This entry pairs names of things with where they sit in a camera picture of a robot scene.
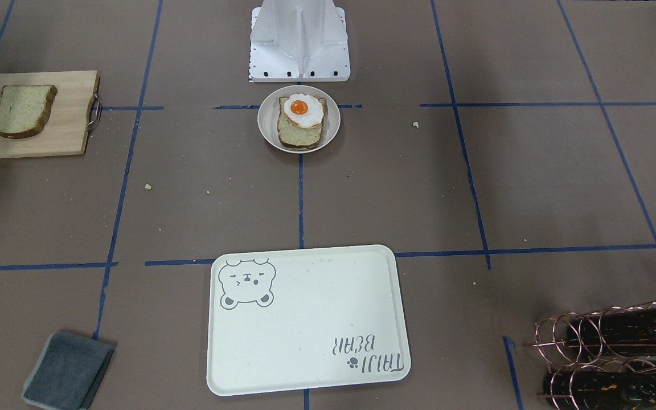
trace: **orange egg yolk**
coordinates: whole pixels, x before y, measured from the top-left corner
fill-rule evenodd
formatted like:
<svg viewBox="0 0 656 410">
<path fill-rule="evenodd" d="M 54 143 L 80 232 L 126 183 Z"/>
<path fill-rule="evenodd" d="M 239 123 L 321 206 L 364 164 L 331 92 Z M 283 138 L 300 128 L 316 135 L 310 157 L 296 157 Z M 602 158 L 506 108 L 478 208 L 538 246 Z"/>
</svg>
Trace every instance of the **orange egg yolk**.
<svg viewBox="0 0 656 410">
<path fill-rule="evenodd" d="M 298 115 L 303 115 L 308 112 L 307 108 L 308 106 L 305 101 L 301 100 L 292 101 L 292 104 L 290 104 L 290 111 Z"/>
</svg>

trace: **toast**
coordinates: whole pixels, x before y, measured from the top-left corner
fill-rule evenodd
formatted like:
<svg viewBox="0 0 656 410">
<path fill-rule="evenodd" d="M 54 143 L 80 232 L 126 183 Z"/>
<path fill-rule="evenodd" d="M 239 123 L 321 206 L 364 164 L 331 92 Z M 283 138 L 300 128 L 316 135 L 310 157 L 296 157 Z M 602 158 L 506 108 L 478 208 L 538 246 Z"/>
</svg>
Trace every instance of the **toast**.
<svg viewBox="0 0 656 410">
<path fill-rule="evenodd" d="M 34 137 L 44 130 L 50 119 L 54 85 L 5 85 L 0 99 L 0 136 Z"/>
<path fill-rule="evenodd" d="M 295 150 L 312 150 L 312 148 L 318 147 L 323 136 L 323 126 L 326 121 L 326 99 L 318 98 L 321 106 L 323 106 L 323 120 L 315 128 L 300 128 L 288 119 L 284 112 L 285 101 L 287 99 L 288 97 L 280 97 L 279 101 L 278 138 L 280 138 L 280 143 L 285 147 Z"/>
</svg>

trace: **bear drawing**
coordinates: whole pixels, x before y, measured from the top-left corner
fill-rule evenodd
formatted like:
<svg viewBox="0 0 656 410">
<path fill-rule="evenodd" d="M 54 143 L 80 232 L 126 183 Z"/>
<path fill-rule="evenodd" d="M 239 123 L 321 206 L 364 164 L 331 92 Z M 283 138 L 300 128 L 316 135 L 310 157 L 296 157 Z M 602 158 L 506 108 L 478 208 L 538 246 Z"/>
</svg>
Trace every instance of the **bear drawing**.
<svg viewBox="0 0 656 410">
<path fill-rule="evenodd" d="M 237 304 L 252 302 L 261 307 L 270 306 L 274 299 L 271 287 L 275 273 L 275 266 L 268 260 L 227 261 L 219 270 L 219 282 L 224 292 L 220 300 L 222 307 L 230 310 Z"/>
</svg>

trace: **folded cloth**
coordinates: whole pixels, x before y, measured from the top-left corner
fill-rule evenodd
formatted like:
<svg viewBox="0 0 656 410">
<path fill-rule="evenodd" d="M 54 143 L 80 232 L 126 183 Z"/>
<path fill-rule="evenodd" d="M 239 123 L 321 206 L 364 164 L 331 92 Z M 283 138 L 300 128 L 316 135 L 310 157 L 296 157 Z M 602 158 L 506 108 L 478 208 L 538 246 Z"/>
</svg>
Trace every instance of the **folded cloth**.
<svg viewBox="0 0 656 410">
<path fill-rule="evenodd" d="M 47 410 L 90 407 L 113 350 L 111 345 L 91 338 L 52 333 L 24 382 L 22 399 Z"/>
</svg>

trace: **white plate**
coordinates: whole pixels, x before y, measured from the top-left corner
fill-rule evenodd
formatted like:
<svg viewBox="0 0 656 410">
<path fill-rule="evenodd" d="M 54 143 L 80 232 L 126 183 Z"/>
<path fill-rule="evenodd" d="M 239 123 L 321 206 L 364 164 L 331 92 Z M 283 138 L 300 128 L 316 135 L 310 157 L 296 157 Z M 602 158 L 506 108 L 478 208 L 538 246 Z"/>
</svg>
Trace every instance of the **white plate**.
<svg viewBox="0 0 656 410">
<path fill-rule="evenodd" d="M 387 247 L 214 261 L 206 381 L 215 394 L 391 382 L 410 368 L 396 260 Z"/>
<path fill-rule="evenodd" d="M 326 112 L 325 124 L 323 125 L 323 136 L 318 147 L 312 148 L 312 150 L 295 150 L 294 148 L 285 147 L 280 143 L 280 138 L 278 138 L 280 97 L 289 97 L 297 93 L 326 99 L 328 112 Z M 325 91 L 318 90 L 318 88 L 309 85 L 288 85 L 287 87 L 275 90 L 260 104 L 260 109 L 257 110 L 257 126 L 260 127 L 260 132 L 263 133 L 265 140 L 268 140 L 278 150 L 283 150 L 286 153 L 307 154 L 320 150 L 320 148 L 325 147 L 333 140 L 333 137 L 338 132 L 338 128 L 341 126 L 341 112 L 338 111 L 338 104 Z"/>
</svg>

